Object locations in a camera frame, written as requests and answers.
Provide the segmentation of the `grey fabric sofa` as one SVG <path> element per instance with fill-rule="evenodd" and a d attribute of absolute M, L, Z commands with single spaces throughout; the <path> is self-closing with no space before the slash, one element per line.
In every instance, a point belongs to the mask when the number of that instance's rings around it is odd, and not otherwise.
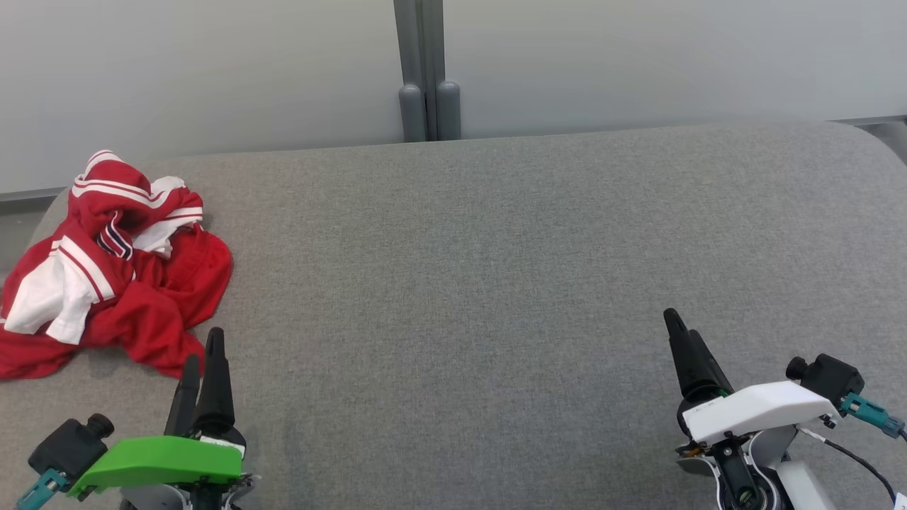
<path fill-rule="evenodd" d="M 129 157 L 233 272 L 246 510 L 710 510 L 662 312 L 730 384 L 848 362 L 907 420 L 907 165 L 839 123 Z"/>

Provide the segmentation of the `grey rounded post foot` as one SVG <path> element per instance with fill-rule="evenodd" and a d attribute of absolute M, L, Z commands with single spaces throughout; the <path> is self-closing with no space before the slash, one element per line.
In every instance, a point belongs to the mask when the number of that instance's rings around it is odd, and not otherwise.
<path fill-rule="evenodd" d="M 435 89 L 435 125 L 438 141 L 462 139 L 461 88 L 454 81 L 441 81 Z"/>
<path fill-rule="evenodd" d="M 398 91 L 402 130 L 405 142 L 427 141 L 427 107 L 418 85 L 404 84 Z"/>

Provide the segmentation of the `red basketball jersey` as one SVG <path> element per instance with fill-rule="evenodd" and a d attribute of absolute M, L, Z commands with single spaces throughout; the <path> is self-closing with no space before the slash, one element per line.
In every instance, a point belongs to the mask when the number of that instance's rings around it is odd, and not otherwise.
<path fill-rule="evenodd" d="M 145 251 L 168 259 L 171 237 L 203 217 L 203 201 L 184 180 L 150 181 L 109 149 L 89 159 L 70 190 L 72 215 L 107 253 L 132 259 Z"/>

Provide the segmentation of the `red basketball shorts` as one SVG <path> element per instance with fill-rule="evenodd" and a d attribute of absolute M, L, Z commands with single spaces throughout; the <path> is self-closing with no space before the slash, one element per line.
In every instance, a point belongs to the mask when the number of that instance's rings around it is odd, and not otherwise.
<path fill-rule="evenodd" d="M 139 257 L 137 278 L 120 296 L 94 305 L 81 341 L 69 345 L 0 327 L 0 380 L 36 380 L 55 374 L 81 351 L 120 348 L 132 361 L 178 378 L 188 356 L 204 357 L 191 330 L 211 319 L 229 285 L 229 247 L 195 226 L 179 230 L 170 259 Z"/>

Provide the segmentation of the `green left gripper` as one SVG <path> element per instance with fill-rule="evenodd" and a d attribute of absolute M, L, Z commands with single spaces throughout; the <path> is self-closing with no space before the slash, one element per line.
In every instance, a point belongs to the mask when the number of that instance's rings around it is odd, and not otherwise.
<path fill-rule="evenodd" d="M 142 485 L 229 485 L 240 480 L 247 442 L 233 427 L 235 407 L 221 327 L 208 332 L 201 387 L 200 381 L 200 359 L 192 354 L 172 398 L 166 436 L 126 438 L 107 446 L 68 496 Z M 221 435 L 181 438 L 192 426 L 202 434 Z"/>

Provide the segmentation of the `grey partition post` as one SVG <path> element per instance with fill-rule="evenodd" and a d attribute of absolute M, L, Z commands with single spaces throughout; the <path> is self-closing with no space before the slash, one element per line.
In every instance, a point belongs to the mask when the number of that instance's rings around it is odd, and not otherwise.
<path fill-rule="evenodd" d="M 427 142 L 438 141 L 435 89 L 445 80 L 443 0 L 393 0 L 393 4 L 402 85 L 421 88 L 427 107 Z"/>

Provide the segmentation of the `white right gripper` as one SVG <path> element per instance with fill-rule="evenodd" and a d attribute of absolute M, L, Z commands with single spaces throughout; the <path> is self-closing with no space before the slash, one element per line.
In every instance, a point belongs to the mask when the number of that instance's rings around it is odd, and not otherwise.
<path fill-rule="evenodd" d="M 726 439 L 775 427 L 806 425 L 829 419 L 839 422 L 839 411 L 827 398 L 793 381 L 749 385 L 736 393 L 702 336 L 689 329 L 675 309 L 664 311 L 678 385 L 684 398 L 694 398 L 709 383 L 727 397 L 697 404 L 681 413 L 682 423 L 695 443 L 712 446 Z"/>

